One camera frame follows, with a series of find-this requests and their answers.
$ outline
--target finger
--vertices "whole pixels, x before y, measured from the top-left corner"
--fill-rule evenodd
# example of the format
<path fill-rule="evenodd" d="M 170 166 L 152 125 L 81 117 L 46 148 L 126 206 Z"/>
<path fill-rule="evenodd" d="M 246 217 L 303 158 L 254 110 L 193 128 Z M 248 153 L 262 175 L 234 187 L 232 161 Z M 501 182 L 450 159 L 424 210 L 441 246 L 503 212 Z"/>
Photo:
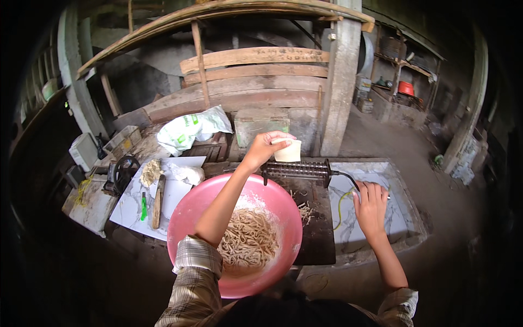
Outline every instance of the finger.
<path fill-rule="evenodd" d="M 290 138 L 290 139 L 293 139 L 293 140 L 296 139 L 296 137 L 294 135 L 291 135 L 289 133 L 285 133 L 285 132 L 282 132 L 282 131 L 272 131 L 272 132 L 267 132 L 266 134 L 271 137 L 271 140 L 272 139 L 279 139 L 279 138 Z"/>
<path fill-rule="evenodd" d="M 383 186 L 381 186 L 380 184 L 374 185 L 374 196 L 376 197 L 376 202 L 379 202 L 381 200 L 381 189 L 382 188 L 383 188 Z"/>
<path fill-rule="evenodd" d="M 286 147 L 291 145 L 291 143 L 292 143 L 291 141 L 283 141 L 283 142 L 275 143 L 275 144 L 271 145 L 270 147 L 273 152 L 276 152 L 278 150 L 285 149 Z"/>
<path fill-rule="evenodd" d="M 358 185 L 358 187 L 360 189 L 361 204 L 368 203 L 369 202 L 369 195 L 367 194 L 367 187 L 361 181 L 356 181 L 356 185 Z"/>
<path fill-rule="evenodd" d="M 383 203 L 387 203 L 388 199 L 389 199 L 389 191 L 387 191 L 387 189 L 382 186 L 381 187 L 381 201 Z"/>
<path fill-rule="evenodd" d="M 359 217 L 359 197 L 356 191 L 353 191 L 353 202 L 354 202 L 354 211 L 356 212 L 356 218 Z"/>
<path fill-rule="evenodd" d="M 374 183 L 363 182 L 363 184 L 367 187 L 369 203 L 371 203 L 371 204 L 376 203 L 376 193 L 374 191 Z"/>

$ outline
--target noodle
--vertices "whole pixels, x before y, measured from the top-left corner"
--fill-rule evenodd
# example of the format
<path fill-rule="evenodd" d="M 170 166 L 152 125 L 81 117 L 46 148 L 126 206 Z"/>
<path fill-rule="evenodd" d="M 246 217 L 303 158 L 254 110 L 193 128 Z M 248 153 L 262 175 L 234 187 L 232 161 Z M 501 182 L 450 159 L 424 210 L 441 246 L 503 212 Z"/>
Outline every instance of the noodle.
<path fill-rule="evenodd" d="M 225 270 L 263 268 L 278 248 L 276 233 L 260 209 L 233 212 L 218 246 Z"/>

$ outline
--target yellow rope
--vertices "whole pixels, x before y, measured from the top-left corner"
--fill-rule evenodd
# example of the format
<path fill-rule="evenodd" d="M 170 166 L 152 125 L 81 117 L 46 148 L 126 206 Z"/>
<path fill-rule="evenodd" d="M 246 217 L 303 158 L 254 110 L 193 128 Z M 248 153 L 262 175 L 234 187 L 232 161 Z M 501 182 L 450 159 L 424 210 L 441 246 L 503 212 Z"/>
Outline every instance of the yellow rope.
<path fill-rule="evenodd" d="M 85 207 L 87 204 L 84 203 L 82 197 L 84 196 L 85 189 L 89 186 L 91 181 L 93 180 L 93 175 L 89 176 L 88 179 L 83 180 L 80 185 L 78 185 L 78 195 L 74 199 L 74 204 L 81 205 L 82 207 Z"/>
<path fill-rule="evenodd" d="M 342 224 L 342 208 L 341 208 L 341 205 L 342 205 L 342 199 L 351 194 L 353 192 L 353 190 L 355 189 L 355 187 L 353 186 L 349 192 L 345 193 L 342 195 L 342 197 L 339 198 L 339 201 L 338 201 L 338 215 L 339 215 L 339 223 L 338 225 L 336 225 L 336 227 L 334 228 L 334 230 L 337 230 L 339 228 L 339 226 Z"/>

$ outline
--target pink plastic basin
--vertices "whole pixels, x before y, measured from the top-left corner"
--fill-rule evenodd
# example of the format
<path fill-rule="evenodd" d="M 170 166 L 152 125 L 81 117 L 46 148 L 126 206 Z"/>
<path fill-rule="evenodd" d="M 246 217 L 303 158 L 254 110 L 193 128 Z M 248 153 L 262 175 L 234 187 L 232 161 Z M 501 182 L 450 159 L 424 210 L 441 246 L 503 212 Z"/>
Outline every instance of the pink plastic basin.
<path fill-rule="evenodd" d="M 201 214 L 231 175 L 216 176 L 196 186 L 183 197 L 174 210 L 167 229 L 167 249 L 173 264 L 178 242 L 186 235 L 194 233 L 194 226 Z M 275 284 L 287 273 L 300 250 L 303 234 L 301 216 L 289 193 L 271 180 L 267 182 L 267 186 L 264 186 L 261 176 L 251 175 L 245 183 L 238 204 L 249 203 L 250 206 L 251 202 L 252 207 L 265 204 L 265 209 L 273 217 L 274 227 L 279 230 L 279 250 L 276 251 L 276 257 L 260 273 L 241 278 L 223 275 L 218 281 L 222 298 L 243 298 L 257 294 Z"/>

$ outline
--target shirt sleeve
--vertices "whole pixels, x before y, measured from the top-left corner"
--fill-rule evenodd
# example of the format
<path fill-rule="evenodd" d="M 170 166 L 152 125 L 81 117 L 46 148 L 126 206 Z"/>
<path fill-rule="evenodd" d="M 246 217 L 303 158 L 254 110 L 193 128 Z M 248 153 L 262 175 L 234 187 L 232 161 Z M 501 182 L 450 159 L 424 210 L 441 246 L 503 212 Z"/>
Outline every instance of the shirt sleeve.
<path fill-rule="evenodd" d="M 400 288 L 387 295 L 378 310 L 378 317 L 387 326 L 414 326 L 412 317 L 416 313 L 418 291 L 410 288 Z"/>
<path fill-rule="evenodd" d="M 222 260 L 215 248 L 196 236 L 181 240 L 173 268 L 178 276 L 169 305 L 155 327 L 191 326 L 220 310 Z"/>

